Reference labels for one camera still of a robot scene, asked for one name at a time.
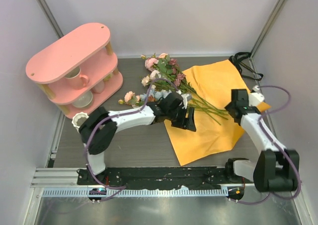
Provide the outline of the orange yellow wrapping paper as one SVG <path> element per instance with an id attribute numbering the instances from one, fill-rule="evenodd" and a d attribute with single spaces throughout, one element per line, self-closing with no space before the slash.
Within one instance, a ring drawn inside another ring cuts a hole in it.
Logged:
<path id="1" fill-rule="evenodd" d="M 187 81 L 196 92 L 209 103 L 223 109 L 231 101 L 232 89 L 248 89 L 238 70 L 224 60 L 209 65 L 192 66 L 184 70 Z M 230 151 L 244 134 L 241 126 L 232 117 L 213 120 L 206 113 L 195 111 L 196 131 L 166 127 L 172 147 L 181 166 L 206 156 Z"/>

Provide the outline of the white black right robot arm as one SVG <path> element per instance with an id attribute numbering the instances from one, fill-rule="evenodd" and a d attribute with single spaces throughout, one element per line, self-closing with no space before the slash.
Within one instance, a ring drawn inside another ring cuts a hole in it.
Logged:
<path id="1" fill-rule="evenodd" d="M 258 86 L 252 92 L 231 90 L 231 101 L 225 109 L 249 135 L 259 158 L 257 163 L 247 159 L 235 160 L 225 169 L 224 176 L 231 183 L 244 177 L 254 182 L 259 192 L 298 192 L 301 189 L 299 154 L 287 149 L 267 127 L 257 108 L 263 101 Z"/>

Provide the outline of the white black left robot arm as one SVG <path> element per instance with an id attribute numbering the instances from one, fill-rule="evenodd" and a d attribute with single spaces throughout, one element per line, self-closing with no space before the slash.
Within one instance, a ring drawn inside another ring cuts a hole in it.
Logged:
<path id="1" fill-rule="evenodd" d="M 89 116 L 84 113 L 74 116 L 73 123 L 82 123 L 78 132 L 85 146 L 89 180 L 96 185 L 105 181 L 104 151 L 110 146 L 114 135 L 122 130 L 169 120 L 175 128 L 195 132 L 194 108 L 187 107 L 191 99 L 189 93 L 171 92 L 165 98 L 134 109 L 106 111 L 105 108 L 99 107 Z"/>

